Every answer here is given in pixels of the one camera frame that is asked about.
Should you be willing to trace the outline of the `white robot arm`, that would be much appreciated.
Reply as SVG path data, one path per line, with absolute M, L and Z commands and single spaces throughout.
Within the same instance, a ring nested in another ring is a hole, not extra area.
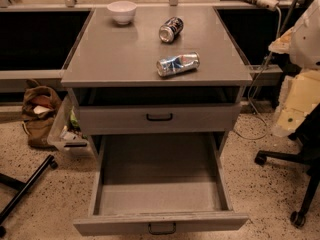
M 320 104 L 320 0 L 314 0 L 295 25 L 269 45 L 269 50 L 288 54 L 301 68 L 295 77 L 286 77 L 281 86 L 272 134 L 294 133 Z

